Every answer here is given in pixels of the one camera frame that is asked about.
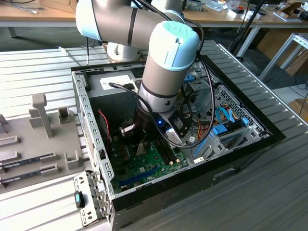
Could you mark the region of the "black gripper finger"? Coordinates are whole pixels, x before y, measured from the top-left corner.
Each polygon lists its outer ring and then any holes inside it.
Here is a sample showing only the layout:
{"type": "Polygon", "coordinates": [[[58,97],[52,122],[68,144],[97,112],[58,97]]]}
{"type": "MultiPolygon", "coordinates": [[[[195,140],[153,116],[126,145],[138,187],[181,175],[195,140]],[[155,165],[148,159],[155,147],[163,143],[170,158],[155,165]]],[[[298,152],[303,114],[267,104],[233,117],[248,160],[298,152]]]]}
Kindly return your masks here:
{"type": "Polygon", "coordinates": [[[120,129],[121,135],[125,143],[130,145],[139,145],[142,138],[142,129],[136,124],[131,124],[120,129]]]}

